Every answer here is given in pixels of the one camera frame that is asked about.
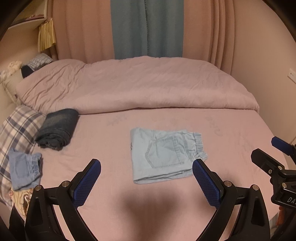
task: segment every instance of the back pocket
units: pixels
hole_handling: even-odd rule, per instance
[[[16,159],[15,173],[18,178],[25,178],[29,176],[28,163],[24,155]]]
[[[145,154],[152,168],[169,167],[184,164],[176,137],[168,137],[152,141]]]

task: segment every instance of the light blue denim shorts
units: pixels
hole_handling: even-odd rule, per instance
[[[192,175],[195,159],[207,159],[197,132],[131,130],[133,180],[153,183]]]
[[[41,153],[30,155],[11,148],[8,157],[13,190],[25,190],[40,184]]]

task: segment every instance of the wall outlet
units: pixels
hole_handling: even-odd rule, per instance
[[[289,70],[288,77],[296,83],[296,72],[293,69]]]

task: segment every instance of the pink bed sheet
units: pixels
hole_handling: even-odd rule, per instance
[[[34,153],[41,152],[44,158],[41,184],[45,188],[71,180],[92,158],[101,161],[101,175],[84,206],[78,208],[98,240],[196,240],[215,211],[193,176],[133,183],[130,130],[135,127],[200,132],[210,170],[236,186],[257,184],[269,218],[278,212],[270,201],[269,176],[251,162],[250,155],[260,148],[287,164],[271,146],[273,135],[254,110],[164,108],[82,115],[68,146],[61,151],[36,146]],[[66,238],[73,240],[56,211]],[[231,217],[221,240],[230,234],[235,218]]]

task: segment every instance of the folded clothing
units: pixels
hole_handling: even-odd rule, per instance
[[[207,159],[197,132],[131,130],[133,181],[154,183],[192,175],[195,159]]]
[[[63,109],[49,113],[37,133],[35,141],[38,146],[60,150],[68,145],[73,136],[78,117],[79,113],[74,109]]]
[[[13,190],[34,188],[40,184],[41,153],[33,155],[11,148],[8,152],[10,178]]]

